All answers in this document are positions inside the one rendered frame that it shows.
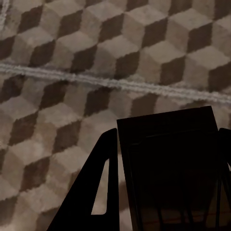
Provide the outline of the mousetrap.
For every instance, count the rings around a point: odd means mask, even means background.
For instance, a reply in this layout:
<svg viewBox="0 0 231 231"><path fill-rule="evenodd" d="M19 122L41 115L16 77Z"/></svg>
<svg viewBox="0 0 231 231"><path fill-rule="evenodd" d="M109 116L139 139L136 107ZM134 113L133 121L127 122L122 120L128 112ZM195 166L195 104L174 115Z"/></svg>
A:
<svg viewBox="0 0 231 231"><path fill-rule="evenodd" d="M211 106L116 121L133 231L231 231L231 171Z"/></svg>

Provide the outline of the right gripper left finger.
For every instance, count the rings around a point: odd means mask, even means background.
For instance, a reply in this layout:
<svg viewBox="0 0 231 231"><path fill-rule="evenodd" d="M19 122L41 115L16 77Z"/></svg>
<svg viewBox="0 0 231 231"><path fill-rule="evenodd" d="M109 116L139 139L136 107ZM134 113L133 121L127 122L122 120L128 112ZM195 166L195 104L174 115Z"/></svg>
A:
<svg viewBox="0 0 231 231"><path fill-rule="evenodd" d="M92 215L107 159L107 210L104 215ZM47 231L120 231L116 128L100 136Z"/></svg>

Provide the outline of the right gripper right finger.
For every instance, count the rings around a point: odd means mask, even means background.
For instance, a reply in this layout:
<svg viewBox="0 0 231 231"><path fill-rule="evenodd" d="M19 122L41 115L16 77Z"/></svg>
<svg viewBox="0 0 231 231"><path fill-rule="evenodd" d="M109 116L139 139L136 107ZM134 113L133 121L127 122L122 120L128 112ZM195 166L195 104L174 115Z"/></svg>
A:
<svg viewBox="0 0 231 231"><path fill-rule="evenodd" d="M221 146L224 157L228 164L231 166L231 130L220 128L218 132L221 139Z"/></svg>

